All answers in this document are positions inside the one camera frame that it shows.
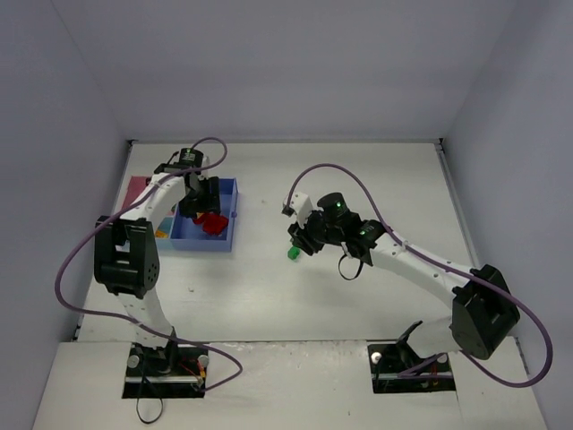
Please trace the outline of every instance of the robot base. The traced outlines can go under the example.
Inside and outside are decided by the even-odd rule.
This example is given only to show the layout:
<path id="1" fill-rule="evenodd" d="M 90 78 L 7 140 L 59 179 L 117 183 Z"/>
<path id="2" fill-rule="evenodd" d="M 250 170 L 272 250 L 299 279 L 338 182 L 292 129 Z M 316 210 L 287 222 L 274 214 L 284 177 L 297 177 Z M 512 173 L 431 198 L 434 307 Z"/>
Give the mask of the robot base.
<path id="1" fill-rule="evenodd" d="M 137 350 L 132 345 L 130 360 L 137 356 Z M 207 356 L 208 351 L 203 348 L 180 345 L 178 348 L 177 365 L 168 374 L 145 369 L 145 376 L 153 385 L 148 383 L 141 386 L 141 362 L 131 362 L 125 371 L 124 394 L 122 399 L 202 399 L 205 397 L 205 377 L 201 377 L 199 356 Z"/>
<path id="2" fill-rule="evenodd" d="M 370 360 L 373 353 L 382 354 L 379 364 Z M 456 384 L 453 379 L 432 379 L 432 374 L 452 376 L 449 360 L 435 363 L 424 369 L 421 375 L 428 375 L 428 379 L 399 379 L 398 374 L 407 370 L 407 366 L 400 358 L 396 343 L 379 343 L 368 345 L 368 360 L 372 374 L 372 390 L 375 394 L 391 394 L 399 392 L 435 392 L 455 391 Z"/>

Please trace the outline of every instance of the blue tray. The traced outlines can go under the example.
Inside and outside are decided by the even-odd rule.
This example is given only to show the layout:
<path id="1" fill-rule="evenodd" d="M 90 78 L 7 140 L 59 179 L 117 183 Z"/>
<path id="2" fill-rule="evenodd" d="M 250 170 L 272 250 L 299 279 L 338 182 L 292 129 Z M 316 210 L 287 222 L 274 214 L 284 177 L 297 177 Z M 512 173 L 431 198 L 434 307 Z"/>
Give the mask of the blue tray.
<path id="1" fill-rule="evenodd" d="M 229 253 L 233 247 L 235 232 L 236 205 L 239 197 L 235 178 L 220 178 L 219 191 L 221 214 L 229 219 L 229 225 L 219 236 L 209 236 L 202 226 L 193 224 L 191 219 L 182 217 L 179 207 L 174 217 L 163 219 L 159 225 L 162 231 L 169 231 L 168 238 L 156 238 L 158 249 L 178 251 L 210 251 Z"/>

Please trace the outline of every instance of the white tabletop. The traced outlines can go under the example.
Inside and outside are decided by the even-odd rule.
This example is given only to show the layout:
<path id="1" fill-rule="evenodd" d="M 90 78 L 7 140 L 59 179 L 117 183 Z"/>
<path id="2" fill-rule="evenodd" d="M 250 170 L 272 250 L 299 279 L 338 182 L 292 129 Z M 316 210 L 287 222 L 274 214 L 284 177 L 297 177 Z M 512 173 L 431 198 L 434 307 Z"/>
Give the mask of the white tabletop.
<path id="1" fill-rule="evenodd" d="M 133 146 L 116 208 L 131 176 L 149 176 L 184 144 Z M 211 160 L 217 144 L 200 147 Z M 160 252 L 156 286 L 167 319 L 193 340 L 395 339 L 413 321 L 448 314 L 437 299 L 392 273 L 365 268 L 353 282 L 340 278 L 341 250 L 325 249 L 299 261 L 287 258 L 287 227 L 281 203 L 296 176 L 320 162 L 341 164 L 371 190 L 388 223 L 410 242 L 469 264 L 440 162 L 431 143 L 237 143 L 210 172 L 236 177 L 238 218 L 231 254 Z M 316 202 L 340 191 L 352 211 L 374 218 L 353 180 L 333 169 L 312 172 L 298 189 Z M 355 269 L 355 262 L 343 267 Z M 92 309 L 123 312 L 106 289 L 92 281 Z M 87 316 L 79 340 L 132 340 L 125 322 Z"/>
<path id="2" fill-rule="evenodd" d="M 499 386 L 464 357 L 451 354 L 457 392 L 374 394 L 361 341 L 214 345 L 239 358 L 244 373 L 205 399 L 165 400 L 154 429 L 543 430 L 531 389 Z M 60 345 L 34 430 L 141 430 L 135 400 L 123 400 L 129 344 Z M 235 371 L 211 354 L 212 381 Z M 513 381 L 526 378 L 507 338 L 487 367 Z M 150 419 L 157 400 L 143 400 Z"/>
<path id="3" fill-rule="evenodd" d="M 131 176 L 149 175 L 184 145 L 136 144 L 116 207 Z M 215 145 L 202 148 L 211 159 Z M 337 272 L 340 251 L 326 249 L 298 262 L 287 259 L 287 226 L 281 203 L 304 168 L 335 162 L 371 189 L 388 222 L 411 242 L 469 264 L 454 207 L 433 145 L 234 144 L 211 174 L 236 177 L 238 218 L 231 254 L 162 252 L 157 285 L 167 318 L 191 340 L 270 343 L 216 344 L 244 364 L 240 379 L 203 400 L 167 400 L 157 429 L 544 429 L 531 389 L 494 383 L 459 354 L 451 364 L 457 392 L 372 393 L 367 339 L 395 339 L 413 321 L 448 314 L 437 299 L 391 273 L 365 268 L 354 282 Z M 352 180 L 316 171 L 299 186 L 316 202 L 340 191 L 353 211 L 373 217 Z M 86 301 L 94 309 L 123 309 L 92 282 Z M 79 342 L 58 350 L 35 430 L 140 429 L 134 400 L 122 400 L 125 360 L 133 328 L 86 317 Z M 288 342 L 287 340 L 321 340 Z M 513 339 L 486 365 L 512 381 L 526 379 Z M 211 383 L 233 372 L 211 355 Z M 157 402 L 146 400 L 151 417 Z"/>

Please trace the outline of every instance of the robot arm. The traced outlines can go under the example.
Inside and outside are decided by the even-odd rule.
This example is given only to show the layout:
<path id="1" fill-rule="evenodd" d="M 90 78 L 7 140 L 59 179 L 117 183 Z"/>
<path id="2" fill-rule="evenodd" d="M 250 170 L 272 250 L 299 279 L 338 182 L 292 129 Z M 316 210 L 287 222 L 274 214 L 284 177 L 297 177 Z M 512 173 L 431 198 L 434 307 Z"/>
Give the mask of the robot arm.
<path id="1" fill-rule="evenodd" d="M 218 178 L 189 174 L 160 181 L 170 173 L 209 165 L 198 150 L 184 149 L 176 163 L 159 165 L 146 189 L 155 193 L 144 203 L 127 211 L 95 237 L 94 276 L 107 291 L 116 295 L 128 315 L 140 323 L 166 335 L 175 336 L 175 329 L 165 317 L 155 285 L 159 275 L 159 257 L 155 230 L 169 210 L 179 204 L 179 213 L 196 218 L 198 212 L 220 212 Z M 98 224 L 107 217 L 101 217 Z M 146 348 L 156 366 L 166 370 L 176 359 L 177 345 L 164 338 L 135 329 L 135 343 Z"/>
<path id="2" fill-rule="evenodd" d="M 450 317 L 415 322 L 398 339 L 414 355 L 411 361 L 460 349 L 473 357 L 487 359 L 519 320 L 517 308 L 506 299 L 419 259 L 396 243 L 378 220 L 360 219 L 347 208 L 341 193 L 325 195 L 317 205 L 320 211 L 312 207 L 308 195 L 298 192 L 284 203 L 283 213 L 296 215 L 296 223 L 288 229 L 294 246 L 309 255 L 318 253 L 325 245 L 341 246 L 348 257 L 396 273 L 451 309 Z M 477 270 L 415 248 L 446 266 L 489 280 L 509 292 L 501 273 L 492 266 Z"/>

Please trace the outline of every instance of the gray wall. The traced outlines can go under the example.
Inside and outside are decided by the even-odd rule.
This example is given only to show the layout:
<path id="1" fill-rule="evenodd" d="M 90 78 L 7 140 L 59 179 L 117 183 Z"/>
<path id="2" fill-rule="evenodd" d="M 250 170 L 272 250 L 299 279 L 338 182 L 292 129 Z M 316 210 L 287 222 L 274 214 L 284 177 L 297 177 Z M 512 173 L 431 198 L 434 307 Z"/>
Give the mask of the gray wall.
<path id="1" fill-rule="evenodd" d="M 49 1 L 3 1 L 0 40 L 0 426 L 18 430 L 77 321 L 56 302 L 56 270 L 111 208 L 125 146 Z M 76 303 L 90 261 L 83 253 L 65 279 Z"/>
<path id="2" fill-rule="evenodd" d="M 55 0 L 124 132 L 445 135 L 515 0 Z"/>
<path id="3" fill-rule="evenodd" d="M 535 391 L 551 429 L 571 428 L 573 2 L 519 3 L 446 142 L 481 262 L 542 317 L 555 363 Z M 525 316 L 532 370 L 543 343 Z"/>

